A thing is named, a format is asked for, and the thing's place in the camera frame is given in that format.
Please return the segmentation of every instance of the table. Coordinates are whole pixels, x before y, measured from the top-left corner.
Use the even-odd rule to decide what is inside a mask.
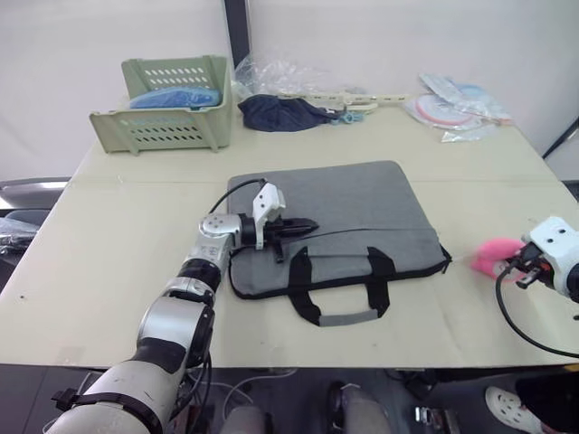
[[[390,285],[378,321],[319,328],[285,297],[217,294],[214,366],[491,367],[571,362],[525,343],[503,320],[492,281],[469,255],[549,215],[579,227],[577,203],[515,127],[442,144],[399,108],[358,124],[262,133],[234,120],[229,148],[107,155],[96,144],[0,296],[0,363],[104,367],[129,358],[147,307],[175,275],[198,221],[229,177],[394,160],[441,243],[446,274]],[[317,291],[326,313],[359,310],[361,288]],[[535,339],[579,351],[579,305],[541,284],[509,286],[514,320]]]

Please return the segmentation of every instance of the pink sponge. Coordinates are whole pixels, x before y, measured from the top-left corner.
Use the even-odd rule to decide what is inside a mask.
[[[470,266],[492,278],[497,278],[508,264],[505,259],[515,256],[523,246],[525,246],[523,241],[510,238],[495,238],[487,241],[477,249],[477,256]],[[522,272],[514,270],[505,278],[505,281],[512,282],[523,276]]]

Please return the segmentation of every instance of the black bag handle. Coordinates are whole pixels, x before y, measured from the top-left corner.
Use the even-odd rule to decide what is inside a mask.
[[[289,294],[291,304],[299,316],[320,327],[349,326],[382,317],[390,306],[388,276],[395,273],[394,262],[374,247],[368,247],[368,261],[372,273],[365,282],[365,290],[370,308],[354,314],[322,315],[319,307],[314,305],[309,296],[309,291],[314,288],[311,282],[312,265],[308,247],[301,249],[291,259],[289,265],[289,287],[303,288],[299,292]]]

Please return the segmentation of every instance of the gray laptop bag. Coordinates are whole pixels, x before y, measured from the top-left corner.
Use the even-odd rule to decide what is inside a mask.
[[[229,274],[235,294],[245,299],[289,296],[298,313],[317,326],[342,326],[384,314],[387,282],[422,278],[451,261],[428,223],[400,166],[392,161],[235,176],[229,187],[265,177],[284,193],[284,218],[304,217],[319,228],[282,243],[285,260],[271,249],[233,253]],[[252,214],[257,187],[228,198],[229,213]],[[364,284],[369,309],[322,315],[309,291]]]

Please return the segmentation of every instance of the blue cloth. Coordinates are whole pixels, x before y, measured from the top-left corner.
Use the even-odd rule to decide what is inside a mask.
[[[132,109],[164,109],[185,107],[197,109],[200,107],[217,106],[221,102],[221,92],[216,89],[187,88],[174,86],[152,90],[139,95],[130,101]]]
[[[304,99],[280,99],[272,95],[254,95],[238,106],[243,124],[260,131],[301,131],[338,118]]]

